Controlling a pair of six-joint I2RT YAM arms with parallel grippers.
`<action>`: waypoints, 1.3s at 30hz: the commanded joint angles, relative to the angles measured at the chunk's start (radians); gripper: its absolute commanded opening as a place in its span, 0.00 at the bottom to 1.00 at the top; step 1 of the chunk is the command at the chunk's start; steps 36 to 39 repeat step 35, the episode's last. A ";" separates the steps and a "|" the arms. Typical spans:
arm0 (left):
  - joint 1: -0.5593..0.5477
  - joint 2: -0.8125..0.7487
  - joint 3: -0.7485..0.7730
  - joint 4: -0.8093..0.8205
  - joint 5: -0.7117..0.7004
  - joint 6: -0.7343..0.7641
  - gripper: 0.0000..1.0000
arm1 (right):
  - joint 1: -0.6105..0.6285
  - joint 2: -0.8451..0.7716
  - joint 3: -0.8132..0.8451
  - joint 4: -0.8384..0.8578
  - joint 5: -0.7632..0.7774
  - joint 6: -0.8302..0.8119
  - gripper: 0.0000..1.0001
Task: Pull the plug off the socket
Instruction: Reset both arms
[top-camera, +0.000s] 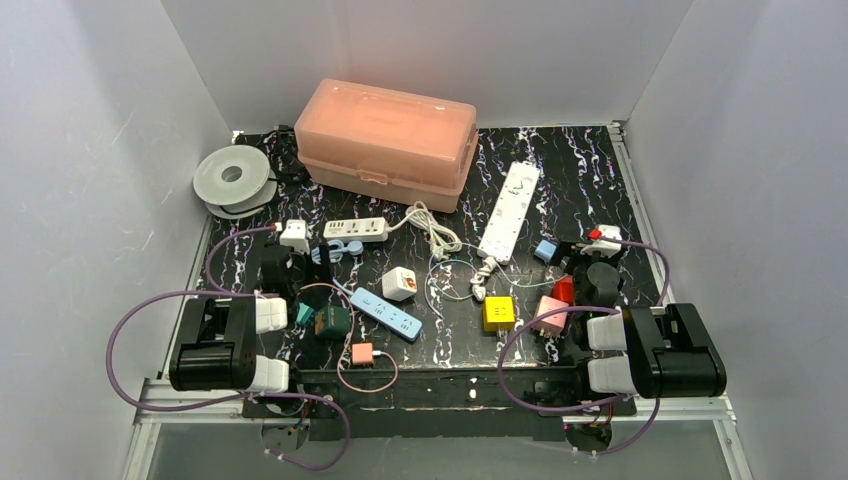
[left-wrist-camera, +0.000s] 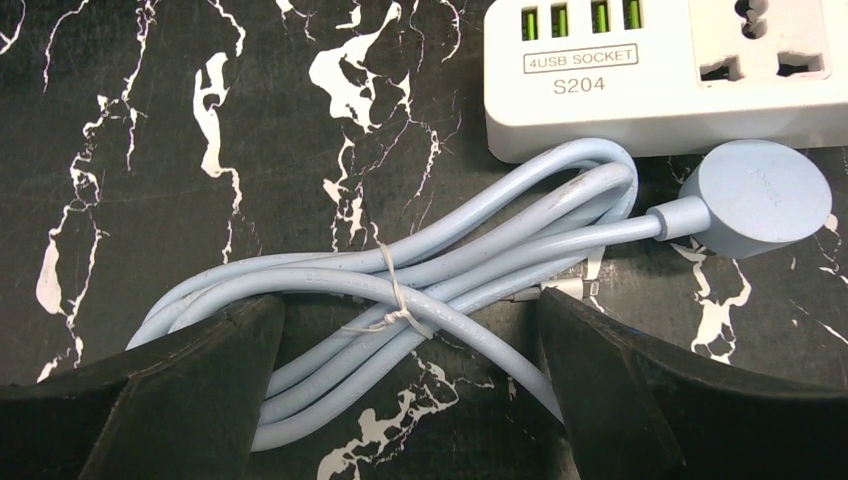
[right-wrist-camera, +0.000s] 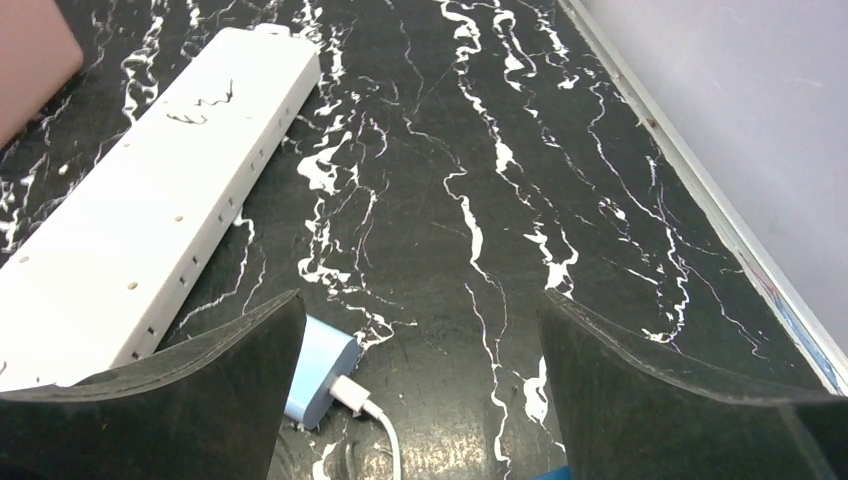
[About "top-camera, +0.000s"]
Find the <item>teal plug adapter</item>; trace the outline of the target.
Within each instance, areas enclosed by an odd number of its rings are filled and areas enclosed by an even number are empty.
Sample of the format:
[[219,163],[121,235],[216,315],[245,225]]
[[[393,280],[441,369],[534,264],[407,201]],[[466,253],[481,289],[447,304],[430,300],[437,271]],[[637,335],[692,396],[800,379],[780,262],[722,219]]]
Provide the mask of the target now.
[[298,327],[307,327],[311,324],[315,315],[315,309],[308,304],[298,303],[295,315],[295,324]]

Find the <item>red cube socket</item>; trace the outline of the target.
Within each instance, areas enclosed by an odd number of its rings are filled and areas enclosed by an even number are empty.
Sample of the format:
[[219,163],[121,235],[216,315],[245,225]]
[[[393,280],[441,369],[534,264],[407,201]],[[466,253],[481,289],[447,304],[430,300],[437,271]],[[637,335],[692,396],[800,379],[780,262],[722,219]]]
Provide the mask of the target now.
[[569,306],[576,305],[576,292],[573,277],[566,275],[559,279],[552,287],[551,297]]

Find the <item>small light blue charger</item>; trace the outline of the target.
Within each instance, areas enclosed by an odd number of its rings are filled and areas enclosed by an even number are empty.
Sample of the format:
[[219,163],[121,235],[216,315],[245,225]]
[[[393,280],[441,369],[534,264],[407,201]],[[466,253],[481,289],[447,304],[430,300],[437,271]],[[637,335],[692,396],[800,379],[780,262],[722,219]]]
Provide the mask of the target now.
[[544,264],[550,265],[556,249],[556,244],[548,240],[541,240],[534,250],[534,256]]

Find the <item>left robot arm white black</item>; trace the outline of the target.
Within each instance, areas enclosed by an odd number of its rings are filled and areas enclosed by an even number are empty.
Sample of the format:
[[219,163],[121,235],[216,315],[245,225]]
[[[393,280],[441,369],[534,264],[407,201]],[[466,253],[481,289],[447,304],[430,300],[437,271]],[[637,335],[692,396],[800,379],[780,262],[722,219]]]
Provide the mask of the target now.
[[177,391],[286,392],[289,364],[262,354],[258,341],[288,326],[294,318],[289,309],[301,287],[330,276],[326,244],[310,254],[290,246],[265,246],[248,296],[198,296],[186,302],[168,366],[171,386]]

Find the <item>dark green cube charger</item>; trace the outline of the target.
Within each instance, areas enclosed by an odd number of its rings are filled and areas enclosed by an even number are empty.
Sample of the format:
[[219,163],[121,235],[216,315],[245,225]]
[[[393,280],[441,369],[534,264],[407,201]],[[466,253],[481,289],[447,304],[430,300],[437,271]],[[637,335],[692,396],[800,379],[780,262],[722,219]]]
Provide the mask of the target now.
[[350,312],[335,305],[327,305],[314,316],[315,336],[324,340],[344,340],[351,329]]

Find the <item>light blue power strip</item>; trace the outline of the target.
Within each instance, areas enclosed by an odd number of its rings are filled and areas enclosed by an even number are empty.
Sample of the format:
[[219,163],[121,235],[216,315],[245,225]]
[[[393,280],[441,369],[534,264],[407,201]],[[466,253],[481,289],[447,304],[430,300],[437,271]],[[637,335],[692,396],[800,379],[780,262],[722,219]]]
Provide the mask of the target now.
[[354,308],[408,342],[414,342],[422,331],[419,319],[364,288],[357,288],[350,300]]

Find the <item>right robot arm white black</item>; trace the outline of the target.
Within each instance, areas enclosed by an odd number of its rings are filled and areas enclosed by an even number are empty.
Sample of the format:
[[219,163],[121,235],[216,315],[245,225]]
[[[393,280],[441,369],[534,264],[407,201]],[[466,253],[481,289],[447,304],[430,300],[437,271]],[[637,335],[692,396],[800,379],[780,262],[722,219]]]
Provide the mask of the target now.
[[598,394],[653,399],[722,395],[726,368],[693,304],[619,305],[619,262],[630,245],[600,235],[589,243],[560,241],[544,257],[562,264],[571,282],[553,290],[578,308],[567,316],[568,333],[596,354],[579,366],[585,384]]

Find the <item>white long power strip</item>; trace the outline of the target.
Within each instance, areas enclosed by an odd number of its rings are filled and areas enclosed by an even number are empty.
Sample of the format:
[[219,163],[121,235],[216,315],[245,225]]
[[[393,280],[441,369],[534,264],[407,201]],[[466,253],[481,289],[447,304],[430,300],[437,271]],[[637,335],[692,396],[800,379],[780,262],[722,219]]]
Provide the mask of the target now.
[[529,162],[510,165],[478,244],[479,257],[492,257],[500,264],[510,261],[539,176],[540,170]]

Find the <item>white cube charger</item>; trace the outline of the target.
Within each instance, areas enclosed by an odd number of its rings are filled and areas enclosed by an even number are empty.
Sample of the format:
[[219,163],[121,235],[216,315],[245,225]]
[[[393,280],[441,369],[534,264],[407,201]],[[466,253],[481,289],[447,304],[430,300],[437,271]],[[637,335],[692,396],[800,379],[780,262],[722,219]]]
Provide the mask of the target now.
[[395,267],[382,275],[381,289],[383,297],[388,300],[407,300],[418,291],[416,274],[408,268]]

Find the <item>white usb charging hub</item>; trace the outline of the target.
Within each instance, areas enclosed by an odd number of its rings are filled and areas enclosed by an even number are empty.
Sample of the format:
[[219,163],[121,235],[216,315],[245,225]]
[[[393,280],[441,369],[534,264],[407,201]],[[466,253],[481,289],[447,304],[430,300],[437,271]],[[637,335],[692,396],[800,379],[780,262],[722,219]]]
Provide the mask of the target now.
[[388,225],[382,217],[332,220],[324,226],[323,230],[323,237],[326,240],[343,242],[384,242],[388,236]]

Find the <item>yellow cube socket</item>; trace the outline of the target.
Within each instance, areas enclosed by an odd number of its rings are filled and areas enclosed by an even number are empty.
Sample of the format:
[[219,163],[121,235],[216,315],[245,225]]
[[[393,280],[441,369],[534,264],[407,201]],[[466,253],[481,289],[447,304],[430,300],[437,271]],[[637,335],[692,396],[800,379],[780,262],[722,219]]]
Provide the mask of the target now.
[[483,330],[511,331],[516,324],[514,300],[510,296],[487,296],[483,300]]

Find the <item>pink plug adapter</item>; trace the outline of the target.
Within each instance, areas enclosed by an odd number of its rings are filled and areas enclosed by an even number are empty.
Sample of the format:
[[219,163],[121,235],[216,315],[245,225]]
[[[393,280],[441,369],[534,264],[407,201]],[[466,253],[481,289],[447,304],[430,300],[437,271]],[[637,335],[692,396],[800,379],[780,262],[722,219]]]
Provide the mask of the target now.
[[[563,302],[550,296],[542,296],[537,305],[535,317],[566,307],[569,307],[567,302]],[[551,314],[534,324],[531,329],[535,330],[539,336],[554,338],[559,336],[565,329],[566,318],[567,314],[563,312]]]

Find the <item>pink translucent plastic storage box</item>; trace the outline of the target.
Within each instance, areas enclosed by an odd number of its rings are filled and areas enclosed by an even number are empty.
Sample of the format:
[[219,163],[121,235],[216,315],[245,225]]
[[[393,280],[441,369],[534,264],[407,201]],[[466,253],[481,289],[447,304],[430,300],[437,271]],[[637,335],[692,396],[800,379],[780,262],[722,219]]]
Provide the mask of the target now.
[[325,79],[294,133],[316,183],[453,213],[476,154],[476,120],[470,104]]

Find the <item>small pink usb charger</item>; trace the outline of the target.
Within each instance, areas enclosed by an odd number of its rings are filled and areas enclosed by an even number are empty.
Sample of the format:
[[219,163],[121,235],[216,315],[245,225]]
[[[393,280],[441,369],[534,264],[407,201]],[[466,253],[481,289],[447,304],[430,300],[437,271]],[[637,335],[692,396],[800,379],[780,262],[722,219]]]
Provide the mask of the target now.
[[351,346],[351,364],[354,366],[373,365],[375,355],[372,343],[357,343]]

